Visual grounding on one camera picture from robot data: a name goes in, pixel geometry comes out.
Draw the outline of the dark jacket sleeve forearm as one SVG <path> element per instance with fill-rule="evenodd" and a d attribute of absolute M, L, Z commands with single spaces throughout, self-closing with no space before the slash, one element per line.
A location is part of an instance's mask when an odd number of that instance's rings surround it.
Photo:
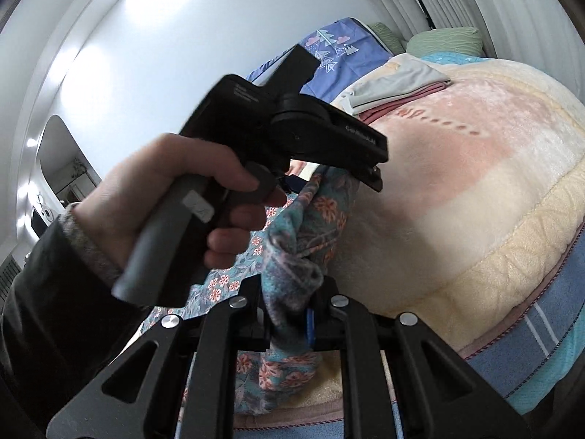
<path fill-rule="evenodd" d="M 1 311 L 2 437 L 44 437 L 149 315 L 112 295 L 120 274 L 71 208 L 39 238 Z"/>

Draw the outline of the person's left hand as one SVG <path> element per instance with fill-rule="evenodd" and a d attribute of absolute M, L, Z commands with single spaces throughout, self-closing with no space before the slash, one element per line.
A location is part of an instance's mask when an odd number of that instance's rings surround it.
<path fill-rule="evenodd" d="M 211 176 L 230 190 L 252 192 L 259 182 L 242 167 L 231 149 L 198 139 L 165 134 L 130 155 L 72 210 L 81 230 L 122 269 L 149 215 L 182 175 Z M 264 201 L 234 207 L 226 228 L 211 232 L 204 264 L 231 267 L 249 245 L 250 233 L 266 225 L 266 208 L 281 207 L 286 194 L 275 188 Z"/>

